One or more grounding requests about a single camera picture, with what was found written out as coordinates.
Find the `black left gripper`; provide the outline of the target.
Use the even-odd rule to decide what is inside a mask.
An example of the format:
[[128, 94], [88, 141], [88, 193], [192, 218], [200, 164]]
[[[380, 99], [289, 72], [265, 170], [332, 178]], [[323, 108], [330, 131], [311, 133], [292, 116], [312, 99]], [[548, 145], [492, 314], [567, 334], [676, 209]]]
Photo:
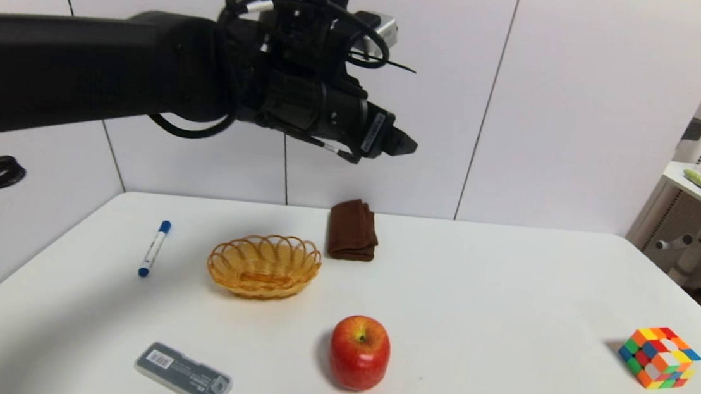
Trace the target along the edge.
[[[314, 145], [324, 151], [356, 164], [383, 152], [398, 157], [413, 154], [418, 149], [418, 142], [408, 133], [392, 126], [395, 115], [371, 103], [362, 86], [321, 81], [319, 93]], [[383, 137], [382, 150], [380, 140]]]

